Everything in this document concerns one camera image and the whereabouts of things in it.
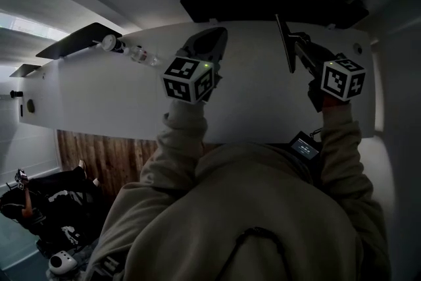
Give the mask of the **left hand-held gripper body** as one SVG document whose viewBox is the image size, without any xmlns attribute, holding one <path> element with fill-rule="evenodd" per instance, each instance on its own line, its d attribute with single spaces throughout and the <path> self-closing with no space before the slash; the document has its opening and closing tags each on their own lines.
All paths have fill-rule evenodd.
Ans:
<svg viewBox="0 0 421 281">
<path fill-rule="evenodd" d="M 186 44 L 163 57 L 161 82 L 167 98 L 192 105 L 207 102 L 222 79 L 219 71 L 225 49 L 225 44 L 210 49 Z"/>
</svg>

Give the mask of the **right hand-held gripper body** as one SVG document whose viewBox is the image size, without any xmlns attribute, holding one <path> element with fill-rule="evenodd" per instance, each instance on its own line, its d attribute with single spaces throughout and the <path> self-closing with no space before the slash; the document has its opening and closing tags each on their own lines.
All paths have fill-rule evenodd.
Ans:
<svg viewBox="0 0 421 281">
<path fill-rule="evenodd" d="M 322 110 L 324 96 L 348 102 L 350 98 L 361 94 L 366 70 L 344 54 L 333 54 L 330 50 L 315 43 L 309 46 L 312 59 L 314 80 L 309 83 L 308 97 L 314 108 Z"/>
</svg>

